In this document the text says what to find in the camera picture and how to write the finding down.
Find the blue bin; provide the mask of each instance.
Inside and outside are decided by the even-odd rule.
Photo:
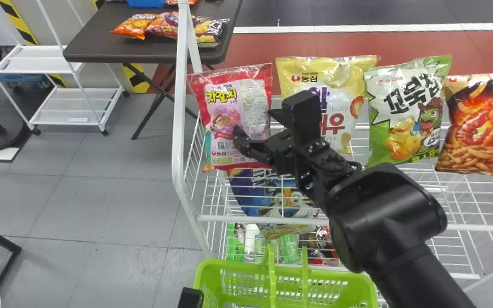
[[[142,6],[145,8],[160,8],[164,0],[127,0],[130,6]]]

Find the nutrition label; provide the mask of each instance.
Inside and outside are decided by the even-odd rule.
[[[267,96],[263,80],[241,80],[241,97],[243,98],[243,126],[250,138],[266,139],[264,134],[267,124]]]

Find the basket handle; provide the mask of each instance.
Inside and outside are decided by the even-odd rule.
[[[305,308],[309,307],[309,287],[307,285],[307,277],[311,269],[307,263],[307,247],[302,247],[302,302]]]
[[[266,247],[266,253],[264,254],[264,259],[260,262],[260,267],[267,267],[268,275],[270,277],[270,306],[271,308],[276,307],[276,298],[277,298],[277,286],[276,286],[276,277],[275,277],[275,259],[273,252],[273,244],[268,243]]]

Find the barcode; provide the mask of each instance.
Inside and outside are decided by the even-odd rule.
[[[218,150],[229,150],[229,142],[218,142]]]

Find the dark table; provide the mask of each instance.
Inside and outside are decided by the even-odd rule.
[[[223,30],[220,45],[214,48],[199,48],[201,63],[207,65],[210,69],[213,69],[211,65],[223,62],[226,57],[242,2],[243,0],[199,0],[194,6],[190,6],[192,15],[230,19]],[[64,58],[70,62],[122,63],[137,74],[139,78],[159,91],[159,95],[153,101],[132,139],[138,137],[144,125],[165,97],[174,102],[174,96],[170,95],[169,91],[174,86],[174,77],[171,78],[171,76],[176,63],[176,40],[147,35],[146,39],[141,41],[139,39],[116,36],[110,31],[134,14],[170,12],[173,10],[177,11],[178,6],[133,8],[126,3],[106,3],[77,33],[63,53]],[[131,63],[136,62],[163,63],[172,64],[172,66],[162,82],[157,84],[153,82],[152,78],[131,65]],[[195,119],[197,118],[197,115],[188,108],[186,108],[186,112]]]

